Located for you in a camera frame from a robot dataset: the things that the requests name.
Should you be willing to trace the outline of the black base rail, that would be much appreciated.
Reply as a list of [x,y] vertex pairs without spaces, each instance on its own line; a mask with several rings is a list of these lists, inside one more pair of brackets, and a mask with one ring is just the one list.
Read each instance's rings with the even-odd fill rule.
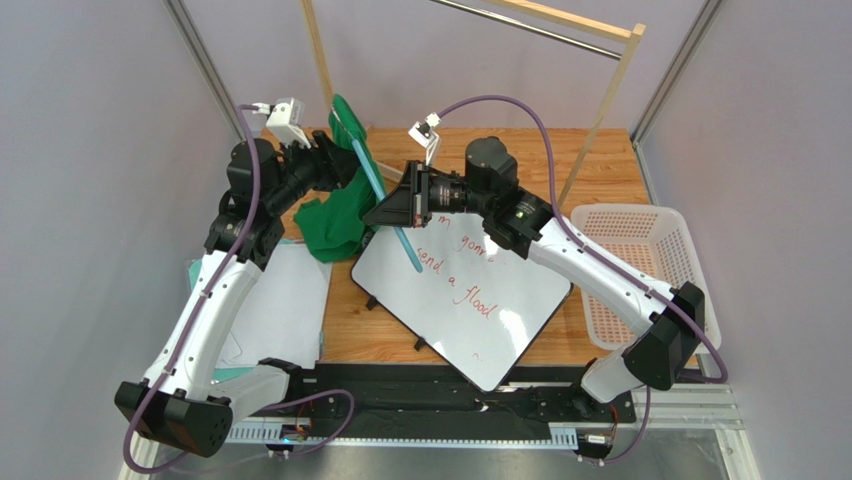
[[546,440],[557,423],[633,427],[629,394],[612,405],[580,398],[576,366],[516,366],[490,393],[448,365],[319,364],[299,372],[277,416],[310,434],[376,440]]

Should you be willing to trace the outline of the green t shirt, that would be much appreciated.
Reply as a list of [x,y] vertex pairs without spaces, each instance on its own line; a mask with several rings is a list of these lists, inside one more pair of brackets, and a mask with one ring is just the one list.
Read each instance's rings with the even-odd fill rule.
[[[333,141],[346,153],[355,153],[352,141],[357,140],[374,176],[383,184],[368,148],[368,135],[359,118],[340,94],[332,97],[328,117]],[[330,193],[325,200],[314,199],[299,206],[294,222],[301,231],[310,254],[322,263],[348,259],[363,249],[362,240],[371,230],[363,216],[377,204],[375,190],[360,161],[355,162],[356,175],[349,185]]]

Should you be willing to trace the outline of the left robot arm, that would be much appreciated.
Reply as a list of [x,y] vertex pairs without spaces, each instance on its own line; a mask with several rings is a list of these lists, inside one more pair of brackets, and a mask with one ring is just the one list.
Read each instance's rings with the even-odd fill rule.
[[229,187],[204,243],[192,297],[141,380],[123,382],[115,394],[131,433],[182,456],[209,458],[234,424],[284,400],[299,366],[265,358],[249,373],[216,383],[216,363],[282,238],[282,215],[310,191],[346,187],[359,167],[353,151],[320,130],[305,142],[255,138],[232,149]]

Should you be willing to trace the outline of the whiteboard with red writing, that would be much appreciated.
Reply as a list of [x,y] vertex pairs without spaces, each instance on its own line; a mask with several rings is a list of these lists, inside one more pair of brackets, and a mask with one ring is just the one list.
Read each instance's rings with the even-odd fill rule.
[[406,232],[382,227],[351,270],[354,283],[483,392],[499,387],[573,288],[494,243],[473,214],[438,213]]

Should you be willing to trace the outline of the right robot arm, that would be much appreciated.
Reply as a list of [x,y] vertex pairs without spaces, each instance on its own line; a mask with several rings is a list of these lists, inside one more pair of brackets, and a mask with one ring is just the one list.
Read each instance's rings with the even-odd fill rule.
[[472,141],[462,174],[422,161],[368,211],[369,226],[425,227],[435,213],[477,214],[499,247],[550,269],[603,303],[634,333],[628,345],[592,362],[580,385],[599,403],[633,388],[668,391],[706,335],[706,296],[695,283],[673,286],[632,267],[582,235],[556,208],[521,187],[518,164],[497,137]]

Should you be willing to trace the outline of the stack of white papers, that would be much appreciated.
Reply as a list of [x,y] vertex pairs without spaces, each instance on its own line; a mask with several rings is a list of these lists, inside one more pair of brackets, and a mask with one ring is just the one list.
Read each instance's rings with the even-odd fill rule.
[[312,370],[324,350],[323,318],[331,266],[316,260],[303,243],[280,241],[266,269],[247,270],[231,258],[216,286],[224,292],[241,273],[254,285],[239,305],[223,343],[206,356],[209,381],[224,381],[274,358]]

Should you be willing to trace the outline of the wooden clothes rack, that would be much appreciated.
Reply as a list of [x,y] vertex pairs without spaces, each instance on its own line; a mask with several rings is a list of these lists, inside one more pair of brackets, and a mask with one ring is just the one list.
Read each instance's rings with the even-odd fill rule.
[[580,174],[616,98],[644,28],[625,30],[533,2],[511,8],[615,42],[611,67],[596,46],[458,1],[299,1],[296,9],[325,100],[336,93],[405,127],[464,98],[499,94],[531,105],[551,127],[577,126],[558,199]]

